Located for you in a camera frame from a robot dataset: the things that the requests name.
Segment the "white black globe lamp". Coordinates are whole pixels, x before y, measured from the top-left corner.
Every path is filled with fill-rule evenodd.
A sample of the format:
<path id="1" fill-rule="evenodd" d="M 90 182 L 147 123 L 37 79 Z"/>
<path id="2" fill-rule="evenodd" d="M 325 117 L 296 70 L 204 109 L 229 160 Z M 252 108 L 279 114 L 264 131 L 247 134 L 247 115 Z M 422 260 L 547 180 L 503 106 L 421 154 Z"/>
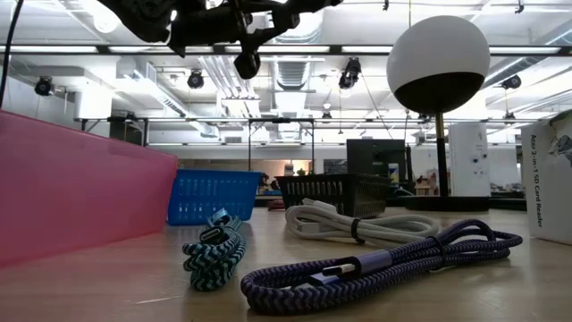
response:
<path id="1" fill-rule="evenodd" d="M 452 197 L 445 150 L 444 115 L 468 102 L 484 84 L 490 48 L 473 22 L 440 15 L 409 27 L 393 45 L 386 65 L 393 96 L 409 110 L 432 115 L 436 123 L 438 196 L 405 197 L 408 210 L 484 212 L 487 197 Z"/>

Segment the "white card reader box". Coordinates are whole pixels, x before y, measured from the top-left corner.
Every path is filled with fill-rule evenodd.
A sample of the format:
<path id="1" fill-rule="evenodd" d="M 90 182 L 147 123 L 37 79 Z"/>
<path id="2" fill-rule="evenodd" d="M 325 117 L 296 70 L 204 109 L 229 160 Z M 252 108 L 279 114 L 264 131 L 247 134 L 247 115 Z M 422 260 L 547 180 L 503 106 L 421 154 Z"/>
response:
<path id="1" fill-rule="evenodd" d="M 528 125 L 521 134 L 530 234 L 572 245 L 572 109 Z"/>

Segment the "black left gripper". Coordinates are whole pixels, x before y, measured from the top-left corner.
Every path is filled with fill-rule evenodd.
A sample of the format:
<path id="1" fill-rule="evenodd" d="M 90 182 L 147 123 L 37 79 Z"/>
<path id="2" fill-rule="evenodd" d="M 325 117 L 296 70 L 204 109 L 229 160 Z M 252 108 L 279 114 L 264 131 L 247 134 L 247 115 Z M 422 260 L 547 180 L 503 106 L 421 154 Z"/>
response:
<path id="1" fill-rule="evenodd" d="M 272 0 L 223 0 L 207 9 L 206 0 L 180 0 L 175 6 L 177 16 L 171 22 L 167 46 L 184 57 L 186 47 L 212 46 L 223 42 L 240 42 L 243 53 L 255 53 L 265 42 L 300 23 L 300 13 L 316 13 L 344 0 L 287 0 L 287 8 L 272 10 L 273 26 L 248 33 L 252 13 L 273 8 Z"/>

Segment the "white pillar cabinet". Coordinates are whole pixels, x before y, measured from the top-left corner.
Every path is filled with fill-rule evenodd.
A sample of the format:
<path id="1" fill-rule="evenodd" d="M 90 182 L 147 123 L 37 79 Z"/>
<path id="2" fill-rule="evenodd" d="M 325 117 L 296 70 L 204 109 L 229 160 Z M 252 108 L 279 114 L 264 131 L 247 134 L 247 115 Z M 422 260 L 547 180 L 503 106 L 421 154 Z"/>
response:
<path id="1" fill-rule="evenodd" d="M 455 197 L 490 197 L 489 153 L 483 123 L 449 127 L 451 192 Z"/>

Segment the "black computer monitor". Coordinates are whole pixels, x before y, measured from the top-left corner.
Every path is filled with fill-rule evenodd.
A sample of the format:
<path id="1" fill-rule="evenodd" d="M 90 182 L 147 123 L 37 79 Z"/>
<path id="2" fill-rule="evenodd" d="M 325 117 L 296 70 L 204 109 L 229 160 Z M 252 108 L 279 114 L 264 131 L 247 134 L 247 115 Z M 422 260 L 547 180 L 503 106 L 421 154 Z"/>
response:
<path id="1" fill-rule="evenodd" d="M 347 164 L 350 174 L 371 174 L 406 181 L 404 140 L 347 140 Z"/>

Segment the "pink plastic bin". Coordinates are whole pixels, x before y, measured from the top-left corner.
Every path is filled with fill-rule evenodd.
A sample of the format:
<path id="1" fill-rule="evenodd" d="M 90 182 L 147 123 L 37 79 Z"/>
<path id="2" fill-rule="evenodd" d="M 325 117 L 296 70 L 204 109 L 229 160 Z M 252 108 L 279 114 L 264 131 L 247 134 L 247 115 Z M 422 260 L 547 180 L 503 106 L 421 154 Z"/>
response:
<path id="1" fill-rule="evenodd" d="M 157 233 L 177 158 L 0 111 L 0 267 Z"/>

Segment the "black plastic basket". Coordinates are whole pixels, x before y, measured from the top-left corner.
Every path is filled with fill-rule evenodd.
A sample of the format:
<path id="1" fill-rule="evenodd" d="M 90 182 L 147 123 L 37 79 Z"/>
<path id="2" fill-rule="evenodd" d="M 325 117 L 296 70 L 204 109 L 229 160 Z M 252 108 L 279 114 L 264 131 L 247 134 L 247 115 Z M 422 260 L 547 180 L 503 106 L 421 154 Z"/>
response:
<path id="1" fill-rule="evenodd" d="M 339 214 L 370 218 L 384 212 L 391 180 L 370 174 L 312 174 L 277 178 L 286 208 L 303 199 L 334 205 Z"/>

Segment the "blue plastic basket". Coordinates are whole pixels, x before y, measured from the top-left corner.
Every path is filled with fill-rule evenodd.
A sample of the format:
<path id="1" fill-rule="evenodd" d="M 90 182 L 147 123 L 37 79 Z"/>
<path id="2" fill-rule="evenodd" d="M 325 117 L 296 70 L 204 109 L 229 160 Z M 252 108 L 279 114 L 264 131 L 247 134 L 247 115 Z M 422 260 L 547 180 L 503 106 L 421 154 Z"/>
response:
<path id="1" fill-rule="evenodd" d="M 168 224 L 205 225 L 222 208 L 231 216 L 248 221 L 259 177 L 257 172 L 179 169 L 172 186 Z"/>

